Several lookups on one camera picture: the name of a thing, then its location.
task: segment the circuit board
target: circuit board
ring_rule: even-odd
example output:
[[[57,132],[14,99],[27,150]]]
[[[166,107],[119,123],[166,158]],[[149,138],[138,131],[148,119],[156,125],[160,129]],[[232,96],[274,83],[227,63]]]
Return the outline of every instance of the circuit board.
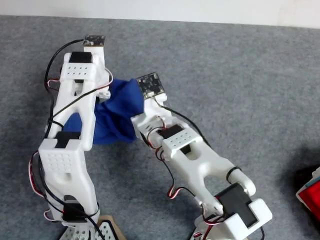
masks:
[[[156,72],[138,77],[136,80],[139,84],[144,99],[152,98],[165,92],[164,87],[160,82],[160,78]]]

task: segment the black wire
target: black wire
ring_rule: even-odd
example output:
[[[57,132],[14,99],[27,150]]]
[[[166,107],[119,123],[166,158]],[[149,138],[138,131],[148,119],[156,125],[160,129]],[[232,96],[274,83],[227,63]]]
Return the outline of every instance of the black wire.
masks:
[[[45,71],[45,75],[44,75],[44,88],[45,90],[48,92],[49,96],[50,96],[50,116],[49,116],[49,119],[52,120],[53,119],[53,115],[54,115],[54,106],[55,106],[55,97],[54,95],[52,94],[52,92],[50,91],[50,88],[48,86],[48,75],[49,75],[49,71],[50,71],[50,68],[51,68],[51,65],[53,63],[53,61],[55,60],[56,56],[63,50],[65,49],[66,47],[72,45],[72,44],[75,44],[75,43],[79,43],[79,42],[82,42],[84,39],[77,39],[77,40],[73,40],[73,41],[70,41],[68,43],[66,43],[65,45],[63,45],[62,47],[60,47],[54,54],[53,56],[51,57],[49,63],[48,63],[48,66],[46,67],[46,71]],[[51,126],[52,126],[52,121],[49,121],[48,122],[48,126],[47,126],[47,129],[45,131],[45,134],[44,134],[44,139],[46,139],[49,135],[49,132],[50,132],[50,129],[51,129]]]
[[[59,204],[63,205],[63,206],[66,207],[66,208],[72,209],[73,211],[75,211],[76,213],[78,213],[80,217],[85,217],[85,218],[87,218],[87,219],[92,223],[92,225],[94,226],[95,230],[98,232],[98,234],[99,234],[99,236],[101,237],[101,239],[105,240],[105,237],[104,237],[104,235],[102,234],[102,232],[100,231],[98,225],[97,225],[97,224],[95,223],[95,221],[91,218],[92,216],[94,216],[94,215],[97,214],[97,212],[98,212],[98,210],[99,210],[99,208],[100,208],[100,207],[99,207],[99,204],[98,204],[98,210],[97,210],[97,212],[95,212],[94,214],[88,215],[88,214],[86,214],[84,211],[81,211],[81,210],[79,210],[79,209],[71,206],[70,204],[62,201],[60,198],[58,198],[58,197],[49,189],[49,187],[48,187],[48,185],[47,185],[47,183],[46,183],[46,181],[45,181],[45,179],[44,179],[44,176],[43,176],[42,162],[41,162],[40,156],[38,157],[38,160],[39,160],[39,162],[38,162],[39,176],[40,176],[40,180],[41,180],[41,183],[42,183],[45,191],[46,191],[55,201],[57,201]],[[47,202],[48,202],[51,206],[53,206],[53,204],[52,204],[50,201],[48,201],[48,199],[46,199],[46,200],[47,200]]]
[[[65,107],[61,108],[59,111],[57,111],[52,118],[54,118],[55,116],[57,116],[58,114],[60,114],[61,112],[63,112],[64,110],[66,110],[67,108],[69,108],[71,105],[75,104],[76,102],[78,102],[80,99],[84,98],[85,96],[88,96],[89,94],[94,93],[95,91],[97,91],[98,88],[92,89],[91,91],[88,91],[84,94],[82,94],[81,96],[79,96],[78,98],[76,98],[75,100],[73,100],[72,102],[70,102],[68,105],[66,105]]]
[[[65,49],[66,47],[72,45],[72,44],[75,44],[75,43],[79,43],[79,42],[82,42],[84,39],[76,39],[76,40],[73,40],[73,41],[70,41],[68,43],[66,43],[65,45],[63,45],[62,47],[60,47],[54,54],[53,56],[51,57],[48,65],[47,65],[47,68],[46,68],[46,71],[45,71],[45,75],[44,75],[44,88],[45,90],[48,92],[49,96],[50,96],[50,113],[49,113],[49,119],[48,119],[48,126],[47,126],[47,129],[46,129],[46,132],[44,134],[44,139],[46,139],[50,133],[50,130],[51,130],[51,126],[52,126],[52,123],[54,124],[58,124],[60,127],[63,128],[63,125],[57,121],[54,121],[54,106],[55,106],[55,97],[54,95],[52,94],[52,92],[50,91],[50,87],[48,86],[48,75],[49,75],[49,71],[50,71],[50,68],[51,68],[51,65],[53,63],[53,61],[55,60],[56,56],[63,50]],[[91,223],[92,225],[94,226],[94,228],[96,229],[96,231],[98,232],[99,236],[104,240],[104,236],[102,234],[102,232],[100,231],[98,225],[95,223],[95,221],[93,221],[93,219],[91,218],[92,216],[94,216],[95,214],[97,213],[94,213],[92,215],[87,215],[85,212],[82,212],[80,210],[78,210],[77,208],[74,208],[72,207],[71,205],[67,204],[66,202],[62,201],[61,199],[59,199],[47,186],[46,184],[46,181],[44,180],[44,176],[43,176],[43,173],[42,173],[42,162],[41,162],[41,159],[40,159],[40,156],[38,157],[38,170],[39,170],[39,176],[40,176],[40,180],[41,180],[41,183],[44,187],[44,189],[46,190],[46,192],[55,200],[57,201],[58,203],[62,204],[64,207],[68,207],[72,210],[74,210],[75,212],[79,213],[81,216],[84,216],[86,217]],[[44,194],[44,199],[48,202],[48,204],[50,204],[55,210],[57,210],[58,212],[62,213],[61,210],[59,210],[57,207],[55,207],[47,198],[47,196]]]
[[[165,165],[166,169],[168,170],[168,172],[169,172],[169,174],[170,174],[170,176],[171,176],[171,178],[172,178],[172,185],[171,185],[171,186],[174,186],[174,185],[175,185],[174,175],[172,174],[172,172],[171,172],[168,164],[166,164],[166,162],[165,162],[164,160],[161,160],[161,162],[163,162],[163,164]],[[187,190],[192,196],[194,196],[194,197],[196,196],[190,189],[188,189],[188,188],[186,188],[186,187],[184,187],[184,186],[182,186],[182,187],[180,187],[180,188],[181,188],[181,189],[184,189],[184,190]]]
[[[263,227],[260,227],[260,230],[261,230],[261,234],[262,234],[261,240],[265,240],[265,230]]]
[[[182,113],[173,110],[173,109],[170,108],[170,107],[163,106],[163,105],[159,104],[156,99],[154,99],[154,100],[155,100],[155,102],[159,105],[159,107],[164,108],[164,109],[166,109],[166,110],[168,110],[168,111],[170,111],[170,112],[172,112],[172,113],[174,113],[174,114],[176,114],[176,115],[184,118],[184,119],[187,120],[189,123],[191,123],[191,125],[197,130],[197,132],[199,133],[199,135],[202,137],[203,141],[211,148],[211,145],[209,144],[209,142],[207,141],[207,139],[205,138],[205,136],[203,135],[203,133],[201,132],[201,130],[199,129],[199,127],[198,127],[191,119],[189,119],[188,117],[186,117],[186,116],[183,115]]]
[[[60,122],[57,122],[55,120],[52,120],[52,119],[48,119],[48,122],[52,122],[53,124],[57,124],[59,125],[62,129],[65,127],[63,124],[61,124]]]

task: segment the red object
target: red object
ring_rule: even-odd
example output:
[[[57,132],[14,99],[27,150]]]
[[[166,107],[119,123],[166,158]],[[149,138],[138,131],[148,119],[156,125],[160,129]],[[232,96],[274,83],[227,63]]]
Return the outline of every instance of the red object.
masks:
[[[320,181],[298,194],[311,212],[320,220]]]

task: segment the wire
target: wire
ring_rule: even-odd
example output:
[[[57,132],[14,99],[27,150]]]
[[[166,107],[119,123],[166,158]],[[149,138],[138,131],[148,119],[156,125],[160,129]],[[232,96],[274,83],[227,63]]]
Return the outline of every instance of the wire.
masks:
[[[150,136],[150,134],[151,134],[154,130],[163,129],[163,128],[164,128],[163,126],[156,126],[156,127],[154,127],[153,129],[151,129],[151,130],[148,132],[148,134],[147,134],[147,136],[146,136],[146,141],[147,141],[147,143],[148,143],[148,145],[149,145],[150,148],[152,148],[152,149],[157,149],[157,148],[158,148],[158,147],[154,147],[154,146],[152,145],[152,143],[149,141],[149,136]]]
[[[209,225],[209,226],[208,226],[207,230],[205,231],[205,233],[204,233],[204,235],[203,235],[202,240],[207,240],[207,236],[208,236],[210,230],[212,229],[212,227],[213,227],[212,225]]]
[[[111,83],[113,82],[113,76],[112,76],[112,79],[109,81],[109,83],[107,85],[104,85],[104,86],[101,86],[101,87],[97,87],[97,88],[94,88],[84,94],[82,94],[81,96],[79,96],[78,98],[76,98],[75,100],[73,100],[72,102],[70,102],[68,105],[66,105],[65,107],[63,107],[62,109],[60,109],[59,111],[57,111],[53,116],[52,116],[52,119],[54,117],[56,117],[58,114],[62,113],[64,110],[66,110],[67,108],[69,108],[71,105],[75,104],[76,102],[78,102],[80,99],[84,98],[85,96],[88,96],[92,93],[94,93],[95,91],[98,91],[100,89],[104,89],[106,87],[108,87]]]
[[[28,174],[29,174],[29,181],[30,181],[30,185],[32,187],[32,190],[34,191],[35,194],[37,194],[38,196],[44,198],[44,194],[42,192],[40,192],[39,190],[37,190],[37,186],[36,186],[36,183],[34,181],[34,177],[33,177],[33,172],[32,172],[32,164],[33,164],[33,161],[34,161],[34,157],[35,155],[37,155],[39,152],[38,151],[35,151],[33,154],[32,154],[32,157],[30,158],[29,160],[29,164],[28,164]]]
[[[60,47],[55,53],[54,55],[51,57],[48,65],[47,65],[47,68],[46,68],[46,72],[45,72],[45,75],[44,75],[44,88],[45,90],[48,92],[49,96],[50,96],[50,112],[49,112],[49,119],[48,119],[48,125],[47,125],[47,129],[46,129],[46,132],[44,134],[44,139],[48,137],[49,133],[50,133],[50,130],[51,130],[51,127],[52,127],[52,123],[55,123],[55,124],[58,124],[60,126],[63,126],[62,124],[54,121],[54,117],[56,115],[58,115],[59,113],[61,113],[62,111],[64,111],[66,108],[68,108],[69,106],[71,106],[72,104],[74,104],[75,102],[79,101],[80,99],[82,99],[83,97],[89,95],[90,93],[93,93],[97,90],[100,90],[100,89],[103,89],[107,86],[109,86],[111,84],[111,82],[113,81],[113,75],[112,73],[106,68],[106,71],[109,72],[110,74],[110,77],[111,77],[111,80],[109,80],[109,83],[105,86],[102,86],[102,87],[98,87],[98,88],[95,88],[93,89],[92,91],[90,92],[87,92],[83,95],[81,95],[80,97],[78,97],[75,101],[73,101],[71,104],[68,104],[66,107],[64,107],[63,109],[61,109],[59,112],[57,112],[55,115],[54,115],[54,106],[55,106],[55,98],[54,98],[54,95],[52,94],[52,92],[50,91],[50,86],[48,84],[48,75],[49,75],[49,71],[50,71],[50,68],[51,68],[51,65],[53,63],[53,61],[55,60],[56,56],[63,50],[65,49],[66,47],[72,45],[72,44],[75,44],[75,43],[79,43],[79,42],[82,42],[83,39],[77,39],[77,40],[73,40],[71,42],[68,42],[66,43],[65,45],[63,45],[62,47]],[[80,211],[78,210],[77,208],[74,208],[72,207],[71,205],[69,205],[68,203],[62,201],[61,199],[59,199],[56,195],[54,195],[54,193],[48,188],[45,180],[44,180],[44,176],[43,176],[43,170],[42,170],[42,162],[41,162],[41,159],[40,157],[38,158],[38,170],[39,170],[39,176],[40,176],[40,180],[41,180],[41,183],[45,189],[45,191],[55,200],[57,201],[58,203],[62,204],[64,207],[68,207],[70,209],[73,209],[75,212],[79,213],[80,216],[82,217],[86,217],[91,223],[92,225],[94,226],[94,228],[96,229],[96,231],[98,232],[99,236],[104,240],[104,236],[102,234],[102,232],[100,231],[98,225],[95,223],[95,221],[93,221],[93,219],[91,218],[92,216],[94,216],[95,214],[97,213],[94,213],[92,215],[87,215],[85,212],[83,211]],[[29,172],[31,173],[30,176],[32,176],[32,168],[30,167],[29,168]],[[32,189],[34,189],[33,187],[36,185],[36,183],[32,184],[32,181],[30,181],[31,183],[31,186],[32,186]],[[63,211],[59,210],[56,206],[54,206],[47,198],[46,195],[43,194],[43,197],[44,199],[48,202],[49,205],[51,205],[55,210],[57,210],[58,212],[60,213],[63,213]]]
[[[202,137],[203,141],[204,141],[209,147],[211,147],[211,145],[209,144],[208,140],[207,140],[206,137],[203,135],[203,133],[201,132],[201,130],[199,129],[199,127],[198,127],[191,119],[189,119],[188,117],[186,117],[186,116],[183,115],[182,113],[177,112],[177,111],[171,109],[170,107],[163,106],[163,105],[159,104],[158,101],[156,100],[156,98],[153,98],[153,99],[155,100],[156,104],[158,104],[158,106],[159,106],[160,108],[164,108],[164,109],[166,109],[166,110],[168,110],[168,111],[170,111],[170,112],[172,112],[172,113],[174,113],[174,114],[176,114],[176,115],[184,118],[185,120],[187,120],[187,121],[197,130],[197,132],[199,133],[199,135]]]
[[[46,84],[48,85],[49,89],[58,92],[58,91],[59,91],[58,89],[50,86],[50,82],[59,83],[59,79],[49,79],[49,80],[46,82]]]
[[[43,176],[42,162],[41,162],[40,156],[39,156],[39,158],[38,158],[38,161],[39,161],[39,162],[38,162],[39,176],[40,176],[40,180],[41,180],[41,182],[42,182],[42,185],[43,185],[45,191],[46,191],[55,201],[57,201],[59,204],[63,205],[63,206],[66,207],[66,208],[72,209],[72,210],[75,211],[76,213],[80,214],[80,215],[79,215],[80,217],[85,217],[85,218],[87,218],[87,219],[92,223],[92,225],[94,226],[95,230],[98,232],[98,234],[99,234],[99,236],[101,237],[101,239],[105,240],[105,237],[103,236],[102,232],[100,231],[98,225],[97,225],[97,224],[95,223],[95,221],[91,218],[92,216],[94,216],[94,215],[97,214],[97,212],[98,212],[98,210],[99,210],[99,204],[98,204],[98,210],[97,210],[97,212],[94,213],[94,214],[92,214],[92,215],[88,215],[88,214],[86,214],[84,211],[81,211],[81,210],[79,210],[79,209],[77,209],[77,208],[75,208],[75,207],[72,207],[72,206],[69,205],[68,203],[62,201],[62,200],[61,200],[60,198],[58,198],[58,197],[48,188],[48,186],[47,186],[47,183],[46,183],[46,181],[45,181],[45,179],[44,179],[44,176]]]
[[[51,211],[50,209],[47,209],[47,210],[45,210],[45,211],[43,212],[44,218],[47,219],[48,221],[52,222],[52,223],[57,223],[57,222],[59,222],[59,221],[54,220],[54,219],[51,219],[51,218],[49,218],[49,217],[47,216],[47,213],[49,213],[50,211]]]
[[[261,234],[262,234],[262,237],[261,237],[261,240],[265,240],[265,230],[264,230],[264,227],[260,227],[260,230],[261,230]]]
[[[174,198],[179,194],[179,192],[180,192],[182,189],[188,191],[192,196],[195,197],[196,195],[195,195],[190,189],[188,189],[188,188],[186,188],[186,187],[184,187],[184,186],[178,187],[178,188],[174,191],[174,188],[175,188],[175,178],[174,178],[174,175],[172,174],[169,166],[167,165],[167,163],[165,162],[165,160],[164,160],[163,157],[162,157],[162,154],[164,153],[164,151],[162,151],[162,152],[160,153],[160,158],[158,158],[157,153],[158,153],[159,150],[158,150],[158,151],[157,151],[157,150],[156,150],[156,158],[159,159],[161,162],[163,162],[163,164],[165,165],[166,169],[168,170],[168,172],[169,172],[169,174],[170,174],[170,176],[171,176],[171,178],[172,178],[172,185],[171,185],[171,187],[169,188],[169,191],[167,192],[168,198],[170,198],[171,200],[174,199]]]
[[[66,43],[65,45],[63,45],[62,47],[60,47],[54,54],[53,56],[51,57],[49,63],[48,63],[48,66],[46,67],[46,71],[45,71],[45,75],[44,75],[44,88],[45,90],[48,92],[49,96],[50,96],[50,117],[49,119],[53,119],[53,115],[54,115],[54,106],[55,106],[55,97],[54,95],[52,94],[52,92],[50,91],[50,88],[48,86],[48,75],[49,75],[49,71],[50,71],[50,68],[51,68],[51,65],[52,63],[54,62],[56,56],[63,50],[65,49],[66,47],[72,45],[72,44],[75,44],[75,43],[79,43],[79,42],[82,42],[84,39],[77,39],[77,40],[73,40],[73,41],[70,41],[68,43]],[[45,131],[45,134],[44,134],[44,138],[46,139],[50,133],[50,130],[51,130],[51,126],[52,126],[52,122],[49,121],[48,122],[48,126],[46,128],[46,131]]]

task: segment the cable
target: cable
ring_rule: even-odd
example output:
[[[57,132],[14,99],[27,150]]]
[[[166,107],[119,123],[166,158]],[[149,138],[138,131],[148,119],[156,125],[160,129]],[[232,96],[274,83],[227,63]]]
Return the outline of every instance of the cable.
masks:
[[[91,214],[91,215],[88,215],[86,214],[84,211],[81,211],[75,207],[72,207],[71,205],[69,205],[68,203],[62,201],[60,198],[58,198],[49,188],[48,188],[48,185],[44,179],[44,176],[43,176],[43,169],[42,169],[42,162],[41,162],[41,159],[40,159],[40,156],[38,158],[38,170],[39,170],[39,176],[40,176],[40,180],[41,180],[41,183],[45,189],[45,191],[55,200],[57,201],[59,204],[63,205],[64,207],[66,208],[70,208],[72,209],[73,211],[75,211],[76,213],[79,214],[80,217],[85,217],[87,218],[91,223],[92,225],[94,226],[95,230],[98,232],[99,236],[101,237],[101,239],[105,240],[105,237],[103,236],[102,232],[100,231],[98,225],[95,223],[95,221],[91,218],[92,216],[96,215],[98,210],[99,210],[99,205],[98,205],[98,210],[96,213],[94,214]]]
[[[164,153],[164,151],[161,152],[161,154],[160,154],[160,159],[159,159],[159,160],[160,160],[161,162],[163,162],[163,164],[165,165],[166,169],[168,170],[168,172],[169,172],[169,174],[170,174],[170,176],[171,176],[171,178],[172,178],[172,185],[171,185],[171,187],[169,188],[169,191],[167,192],[168,198],[174,199],[182,189],[188,191],[192,196],[195,197],[196,195],[195,195],[190,189],[188,189],[188,188],[186,188],[186,187],[184,187],[184,186],[178,187],[178,188],[173,192],[174,187],[175,187],[175,178],[174,178],[174,175],[172,174],[169,166],[166,164],[165,160],[162,158],[162,154],[163,154],[163,153]]]
[[[199,135],[202,137],[203,141],[211,148],[211,145],[209,144],[209,142],[207,141],[207,139],[205,138],[205,136],[203,135],[203,133],[201,132],[201,130],[199,129],[199,127],[198,127],[192,120],[190,120],[188,117],[186,117],[185,115],[181,114],[180,112],[177,112],[177,111],[171,109],[170,107],[163,106],[163,105],[159,104],[158,101],[157,101],[155,98],[153,98],[153,99],[155,100],[156,104],[158,104],[158,106],[159,106],[160,108],[164,108],[164,109],[166,109],[166,110],[168,110],[168,111],[170,111],[170,112],[172,112],[172,113],[174,113],[174,114],[176,114],[176,115],[184,118],[184,119],[187,120],[189,123],[191,123],[191,125],[197,130],[197,132],[199,133]]]
[[[33,164],[33,161],[34,161],[34,157],[36,154],[38,154],[39,152],[38,151],[35,151],[30,160],[29,160],[29,164],[28,164],[28,174],[29,174],[29,181],[30,181],[30,185],[32,187],[32,190],[34,191],[35,194],[37,194],[38,196],[44,198],[44,194],[39,191],[37,189],[37,186],[36,186],[36,183],[35,183],[35,180],[34,180],[34,177],[33,177],[33,171],[32,171],[32,164]]]
[[[54,106],[55,106],[55,98],[54,98],[54,95],[52,94],[52,92],[50,91],[50,86],[48,84],[48,75],[49,75],[49,71],[50,71],[50,68],[51,68],[51,65],[53,63],[53,61],[55,60],[56,56],[63,50],[65,49],[66,47],[72,45],[72,44],[75,44],[75,43],[79,43],[79,42],[82,42],[83,39],[77,39],[77,40],[73,40],[71,42],[68,42],[66,43],[65,45],[63,45],[62,47],[60,47],[55,53],[54,55],[51,57],[48,65],[47,65],[47,68],[46,68],[46,72],[45,72],[45,75],[44,75],[44,88],[45,90],[48,92],[49,96],[50,96],[50,113],[49,113],[49,119],[48,119],[48,125],[47,125],[47,129],[46,129],[46,132],[44,134],[44,138],[47,138],[49,133],[50,133],[50,130],[51,130],[51,127],[52,127],[52,123],[54,124],[58,124],[60,127],[63,128],[63,125],[59,122],[56,122],[54,121],[54,116],[56,116],[57,114],[61,113],[62,111],[64,111],[66,108],[68,108],[69,106],[71,106],[72,104],[74,104],[75,102],[79,101],[81,98],[85,97],[86,95],[89,95],[90,93],[93,93],[97,90],[100,90],[100,89],[103,89],[107,86],[109,86],[111,84],[111,82],[113,81],[113,75],[112,73],[106,68],[106,71],[109,72],[110,74],[110,77],[111,77],[111,80],[109,80],[109,83],[105,86],[102,86],[102,87],[98,87],[90,92],[87,92],[83,95],[81,95],[80,97],[78,97],[74,102],[72,102],[71,104],[67,105],[66,107],[64,107],[63,109],[61,109],[59,112],[57,112],[55,115],[54,115]],[[40,176],[40,180],[41,180],[41,183],[45,189],[45,191],[55,200],[57,201],[58,203],[62,204],[64,207],[68,207],[70,209],[73,209],[75,212],[78,212],[82,217],[86,217],[91,223],[92,225],[94,226],[94,228],[96,229],[96,231],[98,232],[99,236],[104,240],[104,236],[102,234],[102,232],[100,231],[98,225],[95,223],[95,221],[93,221],[93,219],[91,218],[92,216],[94,216],[95,214],[97,213],[94,213],[93,215],[87,215],[85,212],[82,212],[80,210],[78,210],[77,208],[74,208],[72,207],[71,205],[69,205],[68,203],[62,201],[61,199],[59,199],[57,196],[54,195],[54,193],[48,188],[45,180],[44,180],[44,176],[43,176],[43,173],[42,173],[42,162],[41,162],[41,159],[40,157],[38,158],[38,170],[39,170],[39,176]],[[29,168],[29,172],[31,173],[30,176],[32,176],[32,168],[30,167]],[[32,184],[32,181],[30,181],[31,183],[31,186],[32,186],[32,189],[34,189],[34,186],[36,185],[36,183],[34,182],[34,184]],[[54,206],[47,198],[47,196],[45,194],[42,195],[44,197],[44,199],[48,202],[48,204],[50,204],[55,210],[57,210],[58,212],[60,213],[63,213],[61,210],[59,210],[56,206]]]
[[[108,87],[111,83],[113,82],[113,77],[112,79],[109,81],[109,83],[107,85],[101,86],[101,87],[97,87],[95,89],[92,89],[91,91],[88,91],[84,94],[82,94],[81,96],[79,96],[78,98],[76,98],[75,100],[73,100],[72,102],[70,102],[68,105],[66,105],[65,107],[63,107],[62,109],[60,109],[59,111],[57,111],[53,116],[52,119],[54,117],[56,117],[58,114],[62,113],[64,110],[66,110],[67,108],[69,108],[71,105],[75,104],[76,102],[78,102],[80,99],[84,98],[85,96],[88,96],[92,93],[94,93],[95,91],[98,91],[100,89],[104,89],[106,87]]]
[[[265,240],[265,230],[264,230],[264,227],[260,227],[260,230],[261,230],[261,234],[262,234],[262,237],[261,237],[261,240]]]
[[[73,40],[73,41],[70,41],[68,43],[66,43],[65,45],[63,45],[62,47],[60,47],[54,54],[53,56],[51,57],[49,63],[48,63],[48,66],[46,67],[46,71],[45,71],[45,75],[44,75],[44,88],[45,90],[48,92],[49,96],[50,96],[50,117],[49,119],[53,119],[53,115],[54,115],[54,106],[55,106],[55,97],[54,95],[52,94],[52,92],[50,91],[50,88],[48,86],[48,75],[49,75],[49,71],[50,71],[50,68],[51,68],[51,65],[53,63],[53,61],[55,60],[56,56],[63,50],[65,49],[66,47],[72,45],[72,44],[75,44],[75,43],[79,43],[79,42],[82,42],[84,39],[77,39],[77,40]],[[44,134],[44,138],[46,139],[49,135],[49,132],[50,132],[50,129],[51,129],[51,126],[52,126],[52,122],[49,121],[48,122],[48,126],[46,128],[46,131],[45,131],[45,134]]]
[[[212,229],[212,227],[213,227],[212,225],[208,226],[207,230],[205,231],[205,234],[203,235],[202,240],[207,240],[207,236],[208,236],[210,230]]]

